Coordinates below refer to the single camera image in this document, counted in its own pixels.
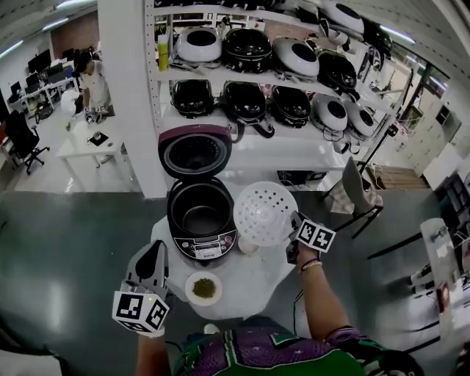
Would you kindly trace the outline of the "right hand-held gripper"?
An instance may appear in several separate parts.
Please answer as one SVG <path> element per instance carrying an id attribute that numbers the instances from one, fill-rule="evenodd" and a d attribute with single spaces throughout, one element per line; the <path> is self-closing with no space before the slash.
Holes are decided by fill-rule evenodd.
<path id="1" fill-rule="evenodd" d="M 299 246 L 304 245 L 314 251 L 317 259 L 330 250 L 336 232 L 309 219 L 304 219 L 302 213 L 293 211 L 291 216 L 292 232 L 289 235 L 289 245 L 286 248 L 286 258 L 289 264 L 295 264 L 299 255 Z"/>

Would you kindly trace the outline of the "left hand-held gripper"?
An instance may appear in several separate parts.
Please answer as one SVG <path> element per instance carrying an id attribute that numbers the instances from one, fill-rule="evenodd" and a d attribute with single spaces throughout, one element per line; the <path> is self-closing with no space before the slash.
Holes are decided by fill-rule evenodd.
<path id="1" fill-rule="evenodd" d="M 127 281 L 114 293 L 113 320 L 136 333 L 164 333 L 170 307 L 151 290 L 167 290 L 168 276 L 167 245 L 160 239 L 146 244 L 129 261 Z"/>

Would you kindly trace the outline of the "white perforated steamer tray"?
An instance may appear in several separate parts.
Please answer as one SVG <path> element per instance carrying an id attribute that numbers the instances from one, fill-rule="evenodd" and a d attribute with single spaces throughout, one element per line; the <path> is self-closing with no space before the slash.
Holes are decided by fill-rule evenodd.
<path id="1" fill-rule="evenodd" d="M 241 237 L 253 245 L 271 247 L 288 239 L 291 215 L 297 210 L 297 202 L 285 186 L 259 181 L 236 197 L 233 218 Z"/>

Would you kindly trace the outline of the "maroon rice cooker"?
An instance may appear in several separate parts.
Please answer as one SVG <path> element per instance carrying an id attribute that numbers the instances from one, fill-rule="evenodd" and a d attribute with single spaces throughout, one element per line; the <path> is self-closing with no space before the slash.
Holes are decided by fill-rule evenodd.
<path id="1" fill-rule="evenodd" d="M 217 174 L 228 164 L 232 139 L 229 130 L 222 126 L 179 126 L 159 135 L 158 149 L 162 167 L 175 179 L 174 184 L 177 181 L 205 181 L 213 178 L 221 181 Z M 183 256 L 207 265 L 231 251 L 237 238 L 237 229 L 232 212 L 231 225 L 219 234 L 205 237 L 174 236 L 171 229 L 170 234 Z"/>

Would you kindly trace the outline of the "dark pot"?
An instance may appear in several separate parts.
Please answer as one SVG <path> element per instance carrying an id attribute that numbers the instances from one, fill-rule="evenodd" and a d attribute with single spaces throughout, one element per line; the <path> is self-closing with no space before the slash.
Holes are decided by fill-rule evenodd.
<path id="1" fill-rule="evenodd" d="M 221 183 L 177 181 L 168 195 L 167 219 L 174 236 L 205 237 L 231 225 L 234 201 Z"/>

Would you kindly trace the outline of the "black equipment box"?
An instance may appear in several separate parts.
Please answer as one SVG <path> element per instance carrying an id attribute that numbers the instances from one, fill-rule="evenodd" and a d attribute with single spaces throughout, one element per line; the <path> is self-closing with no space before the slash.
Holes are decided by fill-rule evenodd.
<path id="1" fill-rule="evenodd" d="M 328 173 L 309 170 L 278 170 L 279 181 L 286 187 L 306 186 L 320 182 Z"/>

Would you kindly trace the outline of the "small white bowl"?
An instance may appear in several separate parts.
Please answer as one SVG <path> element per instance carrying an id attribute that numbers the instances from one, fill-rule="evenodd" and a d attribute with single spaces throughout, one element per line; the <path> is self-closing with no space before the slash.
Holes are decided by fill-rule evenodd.
<path id="1" fill-rule="evenodd" d="M 238 247 L 245 255 L 254 254 L 259 249 L 258 245 L 253 244 L 243 236 L 238 239 Z"/>

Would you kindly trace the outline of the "white plate of green beans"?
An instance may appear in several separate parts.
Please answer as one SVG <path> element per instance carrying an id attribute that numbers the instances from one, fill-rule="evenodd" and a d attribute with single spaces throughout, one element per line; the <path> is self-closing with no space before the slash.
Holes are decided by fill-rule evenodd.
<path id="1" fill-rule="evenodd" d="M 184 292 L 188 301 L 197 306 L 212 306 L 223 294 L 220 279 L 213 273 L 199 271 L 186 280 Z"/>

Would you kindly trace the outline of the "dark blue shorts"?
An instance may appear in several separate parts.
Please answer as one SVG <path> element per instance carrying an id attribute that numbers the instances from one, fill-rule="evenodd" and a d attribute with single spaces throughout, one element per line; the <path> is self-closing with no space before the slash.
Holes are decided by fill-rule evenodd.
<path id="1" fill-rule="evenodd" d="M 288 329 L 286 329 L 284 326 L 280 325 L 277 323 L 274 319 L 271 317 L 266 317 L 262 315 L 254 315 L 251 317 L 248 317 L 247 319 L 244 319 L 241 323 L 238 325 L 239 328 L 270 328 L 274 329 L 278 333 L 287 333 L 289 335 L 292 335 L 292 332 Z"/>

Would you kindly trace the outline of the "wooden pallet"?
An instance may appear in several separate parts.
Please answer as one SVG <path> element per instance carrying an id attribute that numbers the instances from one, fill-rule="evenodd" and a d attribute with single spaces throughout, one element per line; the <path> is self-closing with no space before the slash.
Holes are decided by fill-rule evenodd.
<path id="1" fill-rule="evenodd" d="M 365 171 L 376 189 L 408 191 L 428 188 L 425 180 L 418 177 L 412 169 L 371 164 Z"/>

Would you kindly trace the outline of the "purple and green jersey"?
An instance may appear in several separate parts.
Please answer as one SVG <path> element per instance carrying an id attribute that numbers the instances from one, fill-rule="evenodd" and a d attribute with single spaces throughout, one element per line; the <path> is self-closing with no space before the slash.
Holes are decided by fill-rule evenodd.
<path id="1" fill-rule="evenodd" d="M 191 343 L 173 376 L 424 376 L 410 355 L 351 326 L 305 339 L 280 325 L 249 325 Z"/>

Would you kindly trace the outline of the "white table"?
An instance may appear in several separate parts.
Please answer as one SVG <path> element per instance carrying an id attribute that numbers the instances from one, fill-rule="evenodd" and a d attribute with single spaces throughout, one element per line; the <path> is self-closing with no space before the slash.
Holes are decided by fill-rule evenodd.
<path id="1" fill-rule="evenodd" d="M 100 145 L 95 145 L 92 140 L 96 133 L 107 136 Z M 59 158 L 65 169 L 73 179 L 75 187 L 80 192 L 87 189 L 80 177 L 72 168 L 69 160 L 74 158 L 89 158 L 96 168 L 98 168 L 98 157 L 112 155 L 115 160 L 117 176 L 129 187 L 129 175 L 126 173 L 124 161 L 120 150 L 123 140 L 120 137 L 118 122 L 116 117 L 108 117 L 103 123 L 88 124 L 86 121 L 79 121 L 68 133 L 68 138 L 64 141 L 56 157 Z"/>

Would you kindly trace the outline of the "white cabinet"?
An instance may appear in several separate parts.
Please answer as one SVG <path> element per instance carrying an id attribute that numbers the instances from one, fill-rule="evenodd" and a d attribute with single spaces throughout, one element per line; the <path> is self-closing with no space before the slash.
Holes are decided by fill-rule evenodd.
<path id="1" fill-rule="evenodd" d="M 447 143 L 442 152 L 434 158 L 423 172 L 424 179 L 435 191 L 441 183 L 450 177 L 463 159 L 452 143 Z"/>

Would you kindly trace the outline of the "black office chair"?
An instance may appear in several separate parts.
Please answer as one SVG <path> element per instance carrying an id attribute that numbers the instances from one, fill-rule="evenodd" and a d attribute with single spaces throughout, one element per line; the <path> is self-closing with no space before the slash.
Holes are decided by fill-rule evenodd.
<path id="1" fill-rule="evenodd" d="M 37 127 L 29 127 L 25 115 L 17 110 L 12 111 L 6 119 L 6 135 L 12 142 L 12 152 L 26 166 L 26 174 L 31 175 L 31 167 L 34 161 L 44 165 L 39 158 L 44 151 L 50 151 L 49 147 L 39 148 L 40 137 Z"/>

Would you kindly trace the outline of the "ceiling tube light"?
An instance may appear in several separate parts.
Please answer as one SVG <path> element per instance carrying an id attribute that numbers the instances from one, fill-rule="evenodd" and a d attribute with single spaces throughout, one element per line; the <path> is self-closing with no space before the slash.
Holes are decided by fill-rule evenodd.
<path id="1" fill-rule="evenodd" d="M 93 4 L 96 0 L 64 0 L 60 2 L 55 9 L 56 10 L 64 10 L 71 7 L 82 7 L 85 5 Z"/>
<path id="2" fill-rule="evenodd" d="M 388 33 L 389 35 L 393 35 L 394 37 L 398 37 L 401 40 L 405 40 L 407 43 L 410 43 L 410 44 L 415 44 L 416 43 L 416 41 L 412 37 L 410 37 L 409 35 L 398 32 L 397 30 L 391 29 L 391 28 L 389 28 L 387 26 L 384 26 L 382 24 L 380 25 L 380 29 L 383 30 L 384 32 Z"/>
<path id="3" fill-rule="evenodd" d="M 59 19 L 58 21 L 55 21 L 55 22 L 52 22 L 52 23 L 49 23 L 49 24 L 45 25 L 45 26 L 42 28 L 42 31 L 43 31 L 43 32 L 48 31 L 48 30 L 53 29 L 53 28 L 55 28 L 55 27 L 57 27 L 57 26 L 66 24 L 67 22 L 69 22 L 69 18 L 62 18 L 62 19 Z"/>
<path id="4" fill-rule="evenodd" d="M 23 40 L 19 40 L 17 43 L 11 45 L 9 48 L 5 49 L 3 52 L 0 53 L 0 59 L 3 57 L 7 56 L 9 53 L 13 52 L 16 50 L 19 46 L 23 44 Z"/>

